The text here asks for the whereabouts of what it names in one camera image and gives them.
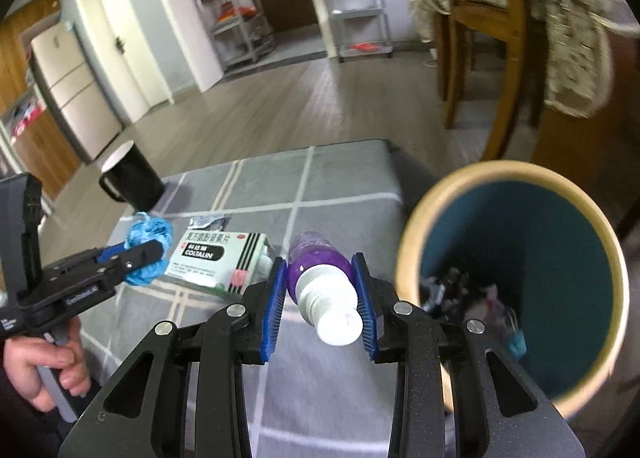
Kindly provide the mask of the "person's left hand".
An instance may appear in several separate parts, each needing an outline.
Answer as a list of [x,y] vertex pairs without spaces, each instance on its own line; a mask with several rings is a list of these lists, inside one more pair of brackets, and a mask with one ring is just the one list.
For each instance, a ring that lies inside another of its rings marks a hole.
[[91,388],[91,378],[80,340],[80,319],[73,317],[67,327],[68,342],[64,346],[24,336],[8,339],[4,344],[3,367],[9,382],[39,412],[51,412],[55,403],[43,386],[38,366],[59,370],[61,386],[71,396],[85,396]]

